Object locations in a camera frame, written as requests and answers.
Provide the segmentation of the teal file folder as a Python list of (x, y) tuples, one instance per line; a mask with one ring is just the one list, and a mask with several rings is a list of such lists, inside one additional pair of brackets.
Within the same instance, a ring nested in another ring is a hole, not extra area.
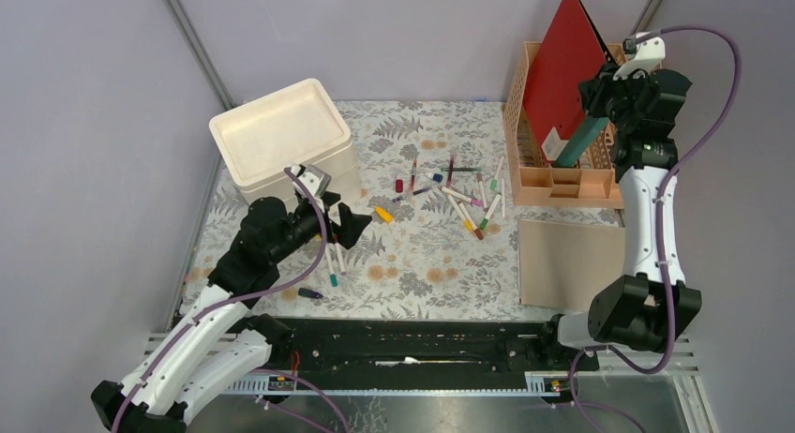
[(607, 127), (609, 120), (606, 117), (594, 118), (586, 116), (576, 129), (572, 138), (559, 153), (552, 163), (556, 168), (573, 168), (577, 165), (580, 156), (598, 138)]

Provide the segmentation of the red file folder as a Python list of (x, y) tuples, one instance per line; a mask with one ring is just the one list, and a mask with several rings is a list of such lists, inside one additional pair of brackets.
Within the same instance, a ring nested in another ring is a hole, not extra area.
[(523, 108), (542, 159), (552, 164), (587, 116), (579, 85), (615, 60), (581, 0), (562, 0), (533, 58)]

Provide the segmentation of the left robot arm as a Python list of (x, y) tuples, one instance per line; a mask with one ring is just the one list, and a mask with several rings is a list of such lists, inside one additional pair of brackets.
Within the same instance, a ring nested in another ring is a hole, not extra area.
[(217, 396), (260, 366), (290, 359), (290, 330), (269, 315), (255, 316), (222, 351), (208, 352), (265, 295), (275, 292), (278, 265), (311, 239), (349, 249), (371, 223), (336, 193), (302, 198), (293, 212), (277, 198), (253, 202), (230, 249), (218, 260), (192, 308), (167, 338), (120, 382), (102, 381), (91, 394), (111, 432), (184, 432)]

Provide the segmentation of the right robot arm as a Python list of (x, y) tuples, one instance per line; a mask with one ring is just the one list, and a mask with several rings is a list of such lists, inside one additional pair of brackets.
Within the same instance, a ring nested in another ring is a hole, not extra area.
[(578, 86), (583, 110), (616, 129), (610, 159), (622, 193), (625, 251), (621, 275), (586, 312), (560, 316), (557, 333), (542, 338), (543, 365), (560, 369), (575, 348), (623, 345), (667, 353), (702, 306), (679, 263), (673, 216), (678, 149), (670, 137), (691, 81), (670, 69), (615, 77), (604, 67)]

